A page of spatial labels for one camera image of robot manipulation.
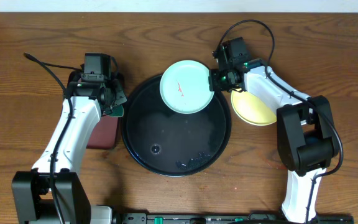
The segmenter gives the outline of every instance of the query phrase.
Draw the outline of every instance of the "wooden table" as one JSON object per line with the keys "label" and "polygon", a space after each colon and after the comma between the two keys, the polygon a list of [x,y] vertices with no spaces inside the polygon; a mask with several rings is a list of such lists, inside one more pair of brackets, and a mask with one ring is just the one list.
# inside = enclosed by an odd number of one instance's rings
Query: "wooden table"
{"label": "wooden table", "polygon": [[[75,67],[83,63],[85,52],[113,55],[130,94],[179,60],[217,67],[212,50],[229,26],[245,18],[272,28],[277,40],[272,67],[279,76],[302,92],[329,99],[345,159],[337,174],[323,179],[316,209],[350,213],[358,223],[358,14],[150,13],[0,13],[0,223],[17,222],[11,180],[16,171],[29,170],[44,151],[62,107],[60,87],[23,52]],[[228,38],[239,36],[255,56],[267,58],[271,45],[266,30],[246,24]],[[53,70],[63,82],[70,73]],[[80,177],[91,204],[115,206],[120,212],[277,211],[287,171],[277,153],[275,124],[251,126],[233,111],[232,122],[221,157],[189,177],[147,171],[121,139],[110,151],[88,149]]]}

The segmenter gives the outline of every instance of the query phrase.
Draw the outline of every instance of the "red mark on plate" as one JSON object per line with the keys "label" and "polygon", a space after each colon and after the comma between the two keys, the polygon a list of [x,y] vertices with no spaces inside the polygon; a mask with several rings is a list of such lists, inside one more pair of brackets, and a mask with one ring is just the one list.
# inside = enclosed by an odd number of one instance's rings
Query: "red mark on plate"
{"label": "red mark on plate", "polygon": [[181,88],[180,88],[180,83],[178,82],[178,86],[179,86],[179,92],[181,93],[181,97],[184,97],[184,94],[183,94],[183,92],[182,92],[182,90],[181,90]]}

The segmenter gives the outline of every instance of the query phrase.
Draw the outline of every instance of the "wooden surface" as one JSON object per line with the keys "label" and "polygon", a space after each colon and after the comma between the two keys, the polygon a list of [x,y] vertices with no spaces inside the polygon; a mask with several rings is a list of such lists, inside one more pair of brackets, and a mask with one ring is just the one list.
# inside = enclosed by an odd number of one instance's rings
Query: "wooden surface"
{"label": "wooden surface", "polygon": [[[217,67],[212,50],[229,26],[245,18],[272,28],[277,40],[272,67],[279,76],[302,92],[329,99],[345,160],[337,174],[322,180],[316,208],[350,213],[358,223],[358,14],[118,13],[0,13],[0,223],[17,222],[11,180],[17,170],[30,170],[44,151],[62,105],[55,80],[23,52],[70,66],[83,63],[85,52],[113,55],[130,94],[179,60]],[[254,55],[267,57],[270,38],[263,28],[247,24],[228,38],[239,36]],[[68,70],[53,70],[67,80]],[[278,157],[275,124],[251,126],[233,111],[232,122],[221,157],[189,177],[150,173],[121,139],[110,151],[88,149],[80,177],[91,204],[150,213],[278,210],[287,172]]]}

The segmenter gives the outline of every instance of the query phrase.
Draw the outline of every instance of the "white plate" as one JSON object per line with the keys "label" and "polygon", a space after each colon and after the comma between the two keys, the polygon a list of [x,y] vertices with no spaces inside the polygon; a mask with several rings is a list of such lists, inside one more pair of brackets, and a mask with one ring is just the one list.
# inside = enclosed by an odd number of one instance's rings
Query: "white plate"
{"label": "white plate", "polygon": [[161,78],[162,100],[177,113],[199,112],[214,96],[214,92],[209,90],[208,77],[208,68],[199,62],[183,60],[174,63]]}

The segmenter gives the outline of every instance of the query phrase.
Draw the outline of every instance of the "black plate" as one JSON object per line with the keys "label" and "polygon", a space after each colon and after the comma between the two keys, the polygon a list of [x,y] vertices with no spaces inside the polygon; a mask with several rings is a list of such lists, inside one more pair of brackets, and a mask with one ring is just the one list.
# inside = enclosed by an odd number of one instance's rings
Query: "black plate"
{"label": "black plate", "polygon": [[211,165],[230,138],[226,99],[215,92],[209,105],[194,114],[172,111],[160,95],[161,75],[129,97],[121,119],[124,144],[146,169],[167,176],[195,174]]}

